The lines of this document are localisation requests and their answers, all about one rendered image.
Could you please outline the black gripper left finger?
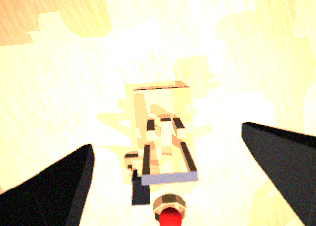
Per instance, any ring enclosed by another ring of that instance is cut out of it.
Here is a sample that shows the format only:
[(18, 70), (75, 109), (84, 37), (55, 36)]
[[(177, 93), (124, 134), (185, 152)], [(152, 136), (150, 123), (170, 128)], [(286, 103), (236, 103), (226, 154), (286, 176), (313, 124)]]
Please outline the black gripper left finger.
[(0, 226), (79, 226), (96, 156), (83, 145), (0, 193)]

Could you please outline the red ball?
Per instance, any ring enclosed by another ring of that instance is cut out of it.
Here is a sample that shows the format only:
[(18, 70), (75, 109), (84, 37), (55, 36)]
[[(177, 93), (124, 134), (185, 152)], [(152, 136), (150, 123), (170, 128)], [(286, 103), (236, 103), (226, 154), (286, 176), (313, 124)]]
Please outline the red ball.
[(159, 215), (160, 226), (182, 226), (181, 212), (173, 207), (167, 207)]

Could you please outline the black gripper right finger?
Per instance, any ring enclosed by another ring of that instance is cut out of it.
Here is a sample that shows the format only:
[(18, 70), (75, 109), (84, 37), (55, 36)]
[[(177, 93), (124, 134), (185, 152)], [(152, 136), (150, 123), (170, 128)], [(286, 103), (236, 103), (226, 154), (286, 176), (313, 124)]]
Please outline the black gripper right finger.
[(241, 139), (303, 226), (316, 226), (316, 136), (243, 122)]

